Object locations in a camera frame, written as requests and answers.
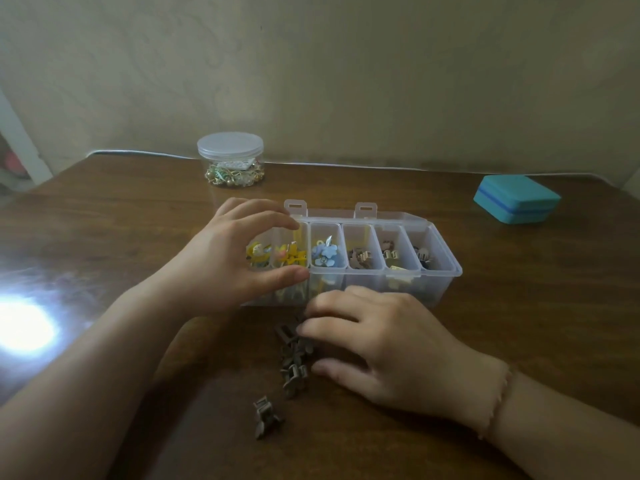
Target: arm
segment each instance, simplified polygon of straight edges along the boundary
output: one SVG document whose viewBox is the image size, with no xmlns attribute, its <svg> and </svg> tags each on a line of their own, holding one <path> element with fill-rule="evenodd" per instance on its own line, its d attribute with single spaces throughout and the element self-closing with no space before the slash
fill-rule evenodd
<svg viewBox="0 0 640 480">
<path fill-rule="evenodd" d="M 485 431 L 507 364 L 462 344 L 416 299 L 349 287 L 319 295 L 307 314 L 315 318 L 300 325 L 300 335 L 345 347 L 369 366 L 328 358 L 314 372 L 374 403 Z M 532 478 L 640 478 L 636 426 L 523 374 L 506 392 L 488 439 Z"/>
<path fill-rule="evenodd" d="M 160 359 L 188 319 L 308 278 L 300 266 L 249 270 L 246 245 L 274 226 L 298 224 L 276 202 L 229 199 L 178 256 L 118 298 L 0 410 L 0 478 L 105 476 Z"/>
</svg>

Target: patterned wallpaper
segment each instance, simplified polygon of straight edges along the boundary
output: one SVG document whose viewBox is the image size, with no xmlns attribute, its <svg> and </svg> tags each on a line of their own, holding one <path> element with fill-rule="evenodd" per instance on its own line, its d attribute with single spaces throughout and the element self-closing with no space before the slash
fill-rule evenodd
<svg viewBox="0 0 640 480">
<path fill-rule="evenodd" d="M 0 86 L 54 171 L 95 148 L 473 171 L 640 163 L 640 0 L 0 0 Z"/>
</svg>

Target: turquoise box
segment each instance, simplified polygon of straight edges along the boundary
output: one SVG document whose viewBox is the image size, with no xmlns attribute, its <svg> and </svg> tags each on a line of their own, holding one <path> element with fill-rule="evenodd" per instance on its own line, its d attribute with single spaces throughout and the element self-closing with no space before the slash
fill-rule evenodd
<svg viewBox="0 0 640 480">
<path fill-rule="evenodd" d="M 487 175 L 474 201 L 500 222 L 525 224 L 545 220 L 560 195 L 524 175 Z"/>
</svg>

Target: blue flower hair clip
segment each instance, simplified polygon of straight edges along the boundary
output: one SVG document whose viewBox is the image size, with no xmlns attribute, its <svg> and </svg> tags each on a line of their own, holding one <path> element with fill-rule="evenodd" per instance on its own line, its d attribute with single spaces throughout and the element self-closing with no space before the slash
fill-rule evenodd
<svg viewBox="0 0 640 480">
<path fill-rule="evenodd" d="M 326 242 L 316 242 L 316 245 L 311 249 L 311 259 L 314 260 L 316 266 L 335 266 L 335 260 L 332 258 L 338 254 L 338 246 L 331 243 L 331 238 L 330 235 Z"/>
</svg>

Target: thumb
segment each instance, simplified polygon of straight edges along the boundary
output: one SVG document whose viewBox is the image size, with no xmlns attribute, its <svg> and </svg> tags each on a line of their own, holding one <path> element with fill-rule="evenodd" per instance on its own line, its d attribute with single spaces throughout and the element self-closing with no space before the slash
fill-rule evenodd
<svg viewBox="0 0 640 480">
<path fill-rule="evenodd" d="M 282 266 L 270 271 L 251 272 L 250 290 L 260 296 L 301 283 L 309 278 L 309 270 L 302 266 Z"/>
<path fill-rule="evenodd" d="M 354 364 L 334 358 L 322 358 L 311 366 L 311 371 L 325 376 L 359 395 L 363 395 L 372 403 L 380 403 L 380 384 L 371 373 L 363 371 Z"/>
</svg>

